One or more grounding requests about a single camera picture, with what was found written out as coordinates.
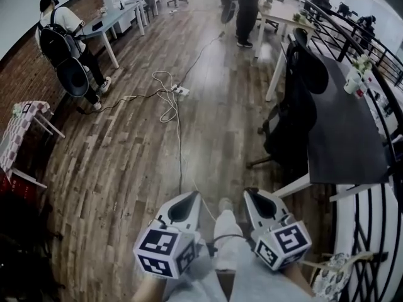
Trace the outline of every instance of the white pants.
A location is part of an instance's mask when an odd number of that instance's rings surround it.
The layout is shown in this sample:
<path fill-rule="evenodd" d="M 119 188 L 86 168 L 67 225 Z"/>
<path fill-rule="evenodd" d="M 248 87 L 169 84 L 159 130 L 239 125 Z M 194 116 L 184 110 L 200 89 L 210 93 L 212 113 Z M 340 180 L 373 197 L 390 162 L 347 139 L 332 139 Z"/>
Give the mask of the white pants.
<path fill-rule="evenodd" d="M 242 235 L 242 230 L 231 210 L 224 210 L 215 222 L 214 238 L 222 235 Z M 214 246 L 218 249 L 215 259 L 216 270 L 236 270 L 238 247 L 242 242 L 245 242 L 245 239 L 241 237 L 224 237 L 215 242 Z"/>

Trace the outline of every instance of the black railing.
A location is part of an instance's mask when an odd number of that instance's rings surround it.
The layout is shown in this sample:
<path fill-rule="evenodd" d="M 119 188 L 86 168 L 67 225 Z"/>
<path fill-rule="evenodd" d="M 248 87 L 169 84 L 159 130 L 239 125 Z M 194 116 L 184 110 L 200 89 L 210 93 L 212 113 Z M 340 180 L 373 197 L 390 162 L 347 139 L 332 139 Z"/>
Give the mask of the black railing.
<path fill-rule="evenodd" d="M 364 32 L 364 29 L 359 27 L 353 21 L 347 20 L 346 18 L 334 13 L 329 10 L 322 10 L 315 4 L 310 1 L 306 1 L 306 3 L 310 6 L 310 10 L 308 11 L 307 19 L 315 26 L 315 33 L 312 36 L 312 41 L 310 44 L 310 48 L 314 52 L 319 52 L 320 54 L 324 54 L 327 50 L 329 54 L 338 62 L 343 62 L 345 59 L 352 63 L 352 60 L 359 55 L 363 55 L 366 53 L 373 60 L 374 66 L 372 67 L 372 73 L 375 77 L 378 85 L 380 86 L 384 96 L 387 99 L 387 107 L 392 110 L 392 113 L 389 115 L 394 115 L 397 126 L 394 131 L 389 131 L 388 125 L 386 123 L 386 114 L 381 110 L 381 107 L 376 100 L 376 97 L 373 95 L 371 89 L 368 89 L 367 98 L 368 102 L 373 103 L 377 115 L 382 124 L 384 136 L 386 138 L 385 141 L 385 149 L 389 151 L 389 176 L 391 180 L 393 180 L 393 186 L 391 188 L 394 191 L 394 195 L 397 200 L 397 207 L 395 211 L 387 211 L 387 199 L 386 199 L 386 190 L 385 185 L 380 185 L 380 196 L 382 202 L 382 217 L 381 217 L 381 225 L 376 225 L 380 227 L 380 245 L 377 247 L 377 251 L 375 252 L 375 258 L 370 262 L 359 262 L 354 265 L 354 271 L 357 278 L 357 287 L 353 294 L 349 295 L 349 300 L 355 302 L 360 299 L 360 301 L 382 301 L 385 293 L 387 291 L 389 282 L 391 280 L 392 274 L 395 269 L 395 262 L 397 257 L 397 252 L 399 249 L 400 242 L 400 230 L 401 230 L 401 216 L 402 216 L 402 183 L 403 183 L 403 169 L 402 169 L 402 161 L 398 158 L 397 152 L 395 151 L 395 144 L 393 143 L 391 135 L 396 137 L 397 135 L 403 135 L 403 112 L 400 108 L 398 101 L 394 95 L 394 92 L 389 87 L 388 83 L 385 79 L 392 81 L 395 86 L 402 87 L 402 77 L 403 77 L 403 64 L 402 62 L 393 55 L 390 50 L 385 47 L 379 40 L 370 38 L 366 39 L 368 33 Z M 331 16 L 337 16 L 338 18 L 345 20 L 347 24 L 352 27 L 352 30 L 348 30 L 343 28 L 341 25 L 337 24 Z M 365 52 L 362 45 L 362 41 L 368 44 L 368 48 Z M 377 59 L 374 59 L 373 55 L 377 52 L 382 52 L 377 55 Z M 386 65 L 386 60 L 391 61 L 392 65 Z M 354 231 L 354 245 L 351 250 L 352 255 L 356 255 L 362 251 L 368 251 L 371 247 L 373 230 L 373 191 L 371 189 L 368 190 L 368 211 L 362 213 L 360 211 L 360 195 L 355 195 L 355 231 Z M 364 218 L 368 214 L 368 230 L 365 233 L 360 224 L 360 218 Z M 386 221 L 388 214 L 397 214 L 397 232 L 396 239 L 394 243 L 394 248 L 392 252 L 385 251 L 385 232 L 386 232 Z M 391 262 L 390 270 L 385 280 L 385 285 L 383 287 L 378 286 L 378 276 L 379 270 L 382 265 L 382 262 L 387 259 Z M 345 294 L 348 294 L 349 288 L 346 287 Z"/>

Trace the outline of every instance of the white shirt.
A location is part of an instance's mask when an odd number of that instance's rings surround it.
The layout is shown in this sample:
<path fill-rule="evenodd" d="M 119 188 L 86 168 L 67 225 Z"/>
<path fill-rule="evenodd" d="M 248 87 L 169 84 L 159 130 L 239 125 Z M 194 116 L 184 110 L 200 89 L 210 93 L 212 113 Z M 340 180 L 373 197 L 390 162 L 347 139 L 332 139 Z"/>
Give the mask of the white shirt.
<path fill-rule="evenodd" d="M 40 23 L 42 26 L 47 26 L 50 24 L 50 17 L 52 15 L 52 12 L 49 12 L 45 14 L 41 19 Z M 74 30 L 77 29 L 79 25 L 84 26 L 84 21 L 81 20 L 76 16 L 75 13 L 73 13 L 69 8 L 67 7 L 59 7 L 56 9 L 56 14 L 55 14 L 55 23 L 60 25 L 61 27 L 64 28 L 65 31 L 72 33 Z M 40 49 L 40 44 L 39 44 L 39 29 L 37 28 L 37 31 L 35 33 L 35 39 L 37 41 L 37 44 Z M 83 42 L 78 41 L 78 45 L 80 46 L 81 52 L 85 51 L 86 46 Z"/>

